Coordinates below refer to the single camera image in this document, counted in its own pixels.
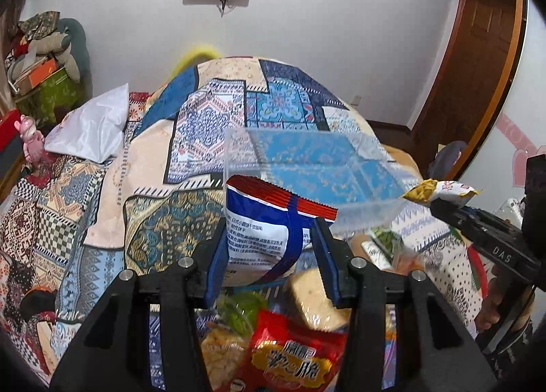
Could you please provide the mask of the person's right hand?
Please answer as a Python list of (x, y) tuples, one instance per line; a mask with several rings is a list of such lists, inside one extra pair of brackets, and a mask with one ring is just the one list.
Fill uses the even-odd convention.
[(500, 320), (500, 314), (497, 310), (497, 307), (503, 300), (503, 288), (499, 280), (501, 274), (500, 268), (497, 265), (493, 265), (490, 273), (492, 278), (488, 284), (488, 295), (484, 298), (481, 309), (475, 318), (478, 333), (485, 332)]

